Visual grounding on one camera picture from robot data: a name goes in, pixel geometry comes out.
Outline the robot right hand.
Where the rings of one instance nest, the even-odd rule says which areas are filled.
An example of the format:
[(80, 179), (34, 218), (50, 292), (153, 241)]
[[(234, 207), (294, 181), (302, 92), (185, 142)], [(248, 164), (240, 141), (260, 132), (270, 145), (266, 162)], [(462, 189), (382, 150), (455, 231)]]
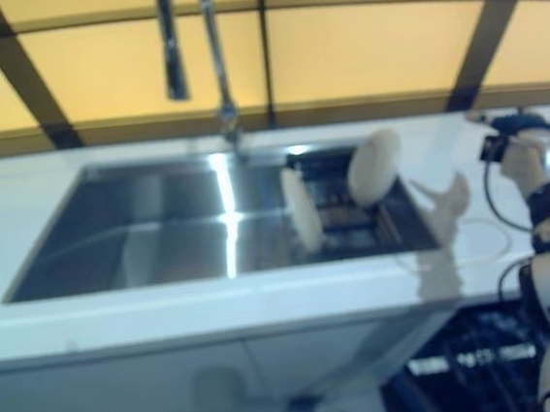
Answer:
[(542, 152), (530, 145), (509, 145), (501, 160), (501, 174), (510, 178), (525, 198), (548, 181), (542, 163)]

